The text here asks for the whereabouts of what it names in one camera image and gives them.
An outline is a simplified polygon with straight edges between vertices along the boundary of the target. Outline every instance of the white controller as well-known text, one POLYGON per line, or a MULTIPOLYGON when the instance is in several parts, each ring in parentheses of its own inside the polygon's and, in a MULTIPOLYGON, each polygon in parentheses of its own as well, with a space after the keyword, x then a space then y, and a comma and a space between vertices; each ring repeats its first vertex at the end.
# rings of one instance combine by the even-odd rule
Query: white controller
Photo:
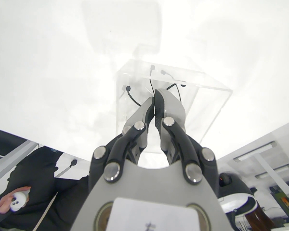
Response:
POLYGON ((13 199, 10 204, 11 211, 13 212, 18 211, 21 207, 23 207, 26 204, 29 192, 30 190, 23 190, 15 192, 13 194, 13 199))

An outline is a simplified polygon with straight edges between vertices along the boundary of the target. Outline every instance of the hand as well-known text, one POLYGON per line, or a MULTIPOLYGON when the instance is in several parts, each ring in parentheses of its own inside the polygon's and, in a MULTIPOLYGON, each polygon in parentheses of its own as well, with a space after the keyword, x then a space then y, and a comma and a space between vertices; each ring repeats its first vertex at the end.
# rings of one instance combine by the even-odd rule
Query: hand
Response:
POLYGON ((1 214, 5 214, 10 210, 10 204, 12 202, 13 199, 13 194, 15 192, 18 191, 23 191, 23 190, 29 190, 31 189, 31 187, 29 186, 25 186, 25 187, 21 187, 21 188, 17 188, 15 190, 13 190, 12 192, 10 192, 9 194, 6 194, 4 197, 1 198, 0 200, 0 213, 1 214))

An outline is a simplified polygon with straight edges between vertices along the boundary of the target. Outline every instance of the clear acrylic box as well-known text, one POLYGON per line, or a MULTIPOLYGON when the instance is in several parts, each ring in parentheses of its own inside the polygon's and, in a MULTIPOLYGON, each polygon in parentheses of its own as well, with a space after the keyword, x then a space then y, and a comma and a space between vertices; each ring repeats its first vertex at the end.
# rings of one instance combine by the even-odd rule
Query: clear acrylic box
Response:
MULTIPOLYGON (((186 112, 186 133, 201 143, 212 126, 221 108, 226 104, 232 90, 202 71, 192 71, 172 66, 148 63, 141 60, 129 60, 117 73, 117 120, 116 134, 122 132, 123 126, 138 109, 128 96, 126 86, 130 86, 130 94, 140 104, 153 96, 150 85, 154 89, 167 88, 176 83, 186 112)), ((176 86, 169 91, 179 99, 176 86)), ((154 120, 149 126, 148 146, 145 151, 161 153, 158 132, 154 120)))

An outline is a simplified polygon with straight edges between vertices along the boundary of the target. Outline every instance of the black cable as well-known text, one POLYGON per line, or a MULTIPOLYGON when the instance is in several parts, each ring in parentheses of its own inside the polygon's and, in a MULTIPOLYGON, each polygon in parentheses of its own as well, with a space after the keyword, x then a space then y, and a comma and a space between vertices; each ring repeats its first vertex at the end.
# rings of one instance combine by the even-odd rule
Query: black cable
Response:
POLYGON ((141 107, 141 105, 140 105, 140 104, 131 96, 131 94, 129 93, 130 90, 131 90, 131 87, 130 87, 130 86, 127 86, 127 87, 126 87, 126 91, 127 91, 128 96, 131 98, 131 100, 132 100, 136 105, 138 105, 138 106, 141 107))
POLYGON ((180 95, 180 91, 179 91, 179 88, 178 88, 178 86, 177 86, 177 85, 176 85, 176 87, 177 87, 177 89, 178 89, 178 94, 179 94, 180 102, 182 103, 182 101, 181 101, 181 95, 180 95))
POLYGON ((154 89, 153 89, 153 86, 152 86, 151 79, 150 79, 150 84, 151 84, 151 87, 152 87, 153 95, 154 95, 154 97, 155 97, 155 93, 154 93, 154 89))
POLYGON ((174 87, 177 84, 172 84, 171 86, 167 87, 166 90, 169 90, 170 88, 174 87))
POLYGON ((180 91, 179 91, 179 88, 178 88, 177 84, 172 84, 171 86, 167 87, 166 90, 169 90, 169 89, 172 88, 173 86, 176 86, 176 87, 177 87, 177 89, 178 89, 178 94, 179 94, 179 98, 180 98, 180 102, 182 103, 180 91))

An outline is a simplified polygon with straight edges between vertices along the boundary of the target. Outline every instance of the ceiling light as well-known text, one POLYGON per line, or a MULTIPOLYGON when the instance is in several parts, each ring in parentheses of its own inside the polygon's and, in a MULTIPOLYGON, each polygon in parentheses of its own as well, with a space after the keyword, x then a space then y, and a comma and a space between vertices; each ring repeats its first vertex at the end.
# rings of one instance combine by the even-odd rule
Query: ceiling light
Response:
MULTIPOLYGON (((286 164, 284 166, 281 166, 281 167, 277 167, 277 168, 274 168, 273 170, 276 172, 276 173, 280 173, 282 171, 285 171, 285 170, 288 170, 289 169, 289 164, 286 164)), ((256 175, 255 177, 257 179, 263 179, 265 177, 268 177, 270 176, 267 172, 264 172, 262 174, 259 174, 259 175, 256 175)))
POLYGON ((255 153, 262 153, 262 152, 264 152, 266 150, 269 150, 269 149, 273 148, 275 146, 275 144, 273 144, 273 143, 274 143, 274 141, 272 141, 271 143, 268 143, 266 145, 260 146, 259 148, 255 149, 255 150, 252 150, 252 151, 250 151, 248 153, 245 153, 245 154, 243 154, 243 155, 241 155, 239 157, 236 157, 233 160, 235 162, 240 162, 242 160, 246 160, 249 157, 253 156, 255 153))

